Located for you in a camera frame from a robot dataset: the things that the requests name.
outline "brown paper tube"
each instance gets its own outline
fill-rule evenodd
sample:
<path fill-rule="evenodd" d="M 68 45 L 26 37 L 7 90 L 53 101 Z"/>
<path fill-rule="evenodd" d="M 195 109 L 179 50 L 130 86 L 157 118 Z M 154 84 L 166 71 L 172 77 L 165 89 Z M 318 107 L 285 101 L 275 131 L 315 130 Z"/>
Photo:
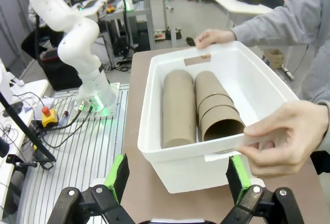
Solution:
<path fill-rule="evenodd" d="M 166 76 L 162 98 L 162 138 L 163 148 L 196 142 L 196 101 L 193 80 L 176 77 L 176 74 Z"/>
<path fill-rule="evenodd" d="M 195 90 L 197 109 L 199 109 L 201 102 L 209 96 L 221 94 L 230 98 L 217 77 L 210 71 L 203 71 L 196 76 Z"/>
<path fill-rule="evenodd" d="M 243 133 L 244 123 L 237 111 L 229 106 L 209 110 L 201 121 L 202 140 L 213 140 Z"/>
<path fill-rule="evenodd" d="M 238 110 L 235 108 L 233 101 L 230 98 L 228 98 L 225 95 L 221 95 L 221 94 L 212 95 L 212 96 L 205 98 L 200 104 L 200 107 L 198 110 L 200 125 L 201 125 L 201 120 L 202 120 L 203 116 L 205 115 L 205 113 L 207 113 L 210 109 L 217 107 L 217 106 L 229 106 L 229 107 L 235 109 L 237 111 L 237 113 L 239 113 Z"/>

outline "sleeve cuff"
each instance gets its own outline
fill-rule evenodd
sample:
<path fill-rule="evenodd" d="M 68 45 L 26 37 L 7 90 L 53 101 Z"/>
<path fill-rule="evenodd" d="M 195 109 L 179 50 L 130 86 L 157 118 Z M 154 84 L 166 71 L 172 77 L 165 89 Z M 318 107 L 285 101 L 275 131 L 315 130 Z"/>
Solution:
<path fill-rule="evenodd" d="M 328 115 L 330 118 L 330 102 L 325 101 L 325 100 L 320 100 L 317 104 L 319 105 L 325 105 L 328 107 Z M 329 127 L 328 131 L 325 133 L 325 136 L 319 146 L 315 149 L 315 151 L 327 151 L 330 153 L 330 122 L 329 122 Z"/>
<path fill-rule="evenodd" d="M 253 31 L 246 22 L 232 28 L 231 31 L 235 34 L 237 41 L 243 43 L 245 46 L 255 45 Z"/>

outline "person's left hand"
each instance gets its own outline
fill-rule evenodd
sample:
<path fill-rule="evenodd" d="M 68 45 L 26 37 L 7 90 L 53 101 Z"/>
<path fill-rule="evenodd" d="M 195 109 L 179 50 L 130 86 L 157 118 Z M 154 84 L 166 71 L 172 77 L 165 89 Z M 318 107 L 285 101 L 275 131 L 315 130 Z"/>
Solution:
<path fill-rule="evenodd" d="M 328 109 L 307 101 L 285 103 L 270 116 L 246 127 L 252 137 L 264 136 L 276 129 L 285 129 L 287 142 L 274 147 L 269 141 L 262 150 L 258 146 L 237 149 L 249 159 L 257 177 L 277 177 L 297 173 L 323 140 L 329 124 Z"/>

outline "brown table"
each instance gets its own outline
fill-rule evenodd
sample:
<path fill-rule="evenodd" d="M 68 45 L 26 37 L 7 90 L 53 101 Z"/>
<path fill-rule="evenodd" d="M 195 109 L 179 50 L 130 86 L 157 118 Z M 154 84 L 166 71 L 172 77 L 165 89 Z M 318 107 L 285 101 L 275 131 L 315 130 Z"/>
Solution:
<path fill-rule="evenodd" d="M 130 176 L 122 205 L 136 223 L 152 218 L 204 218 L 220 223 L 234 205 L 228 186 L 170 194 L 137 147 L 151 58 L 174 50 L 141 52 L 133 56 L 123 144 L 123 151 L 128 156 Z M 310 159 L 296 175 L 265 180 L 265 184 L 269 190 L 275 190 L 281 186 L 291 188 L 305 223 L 330 222 L 321 185 Z M 264 222 L 260 218 L 254 218 L 251 223 Z"/>

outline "white plastic bin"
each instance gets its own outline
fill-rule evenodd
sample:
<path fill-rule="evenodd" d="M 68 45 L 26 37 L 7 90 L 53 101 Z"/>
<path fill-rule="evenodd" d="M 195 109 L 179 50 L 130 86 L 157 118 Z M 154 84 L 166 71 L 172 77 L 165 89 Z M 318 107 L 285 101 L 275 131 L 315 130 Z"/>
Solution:
<path fill-rule="evenodd" d="M 184 59 L 211 54 L 210 62 L 186 66 Z M 138 148 L 152 164 L 170 193 L 225 185 L 228 157 L 233 148 L 264 139 L 243 134 L 162 149 L 162 88 L 165 76 L 176 69 L 193 78 L 209 70 L 233 99 L 241 119 L 250 125 L 274 112 L 284 102 L 297 100 L 291 89 L 240 42 L 191 48 L 152 58 L 142 108 Z"/>

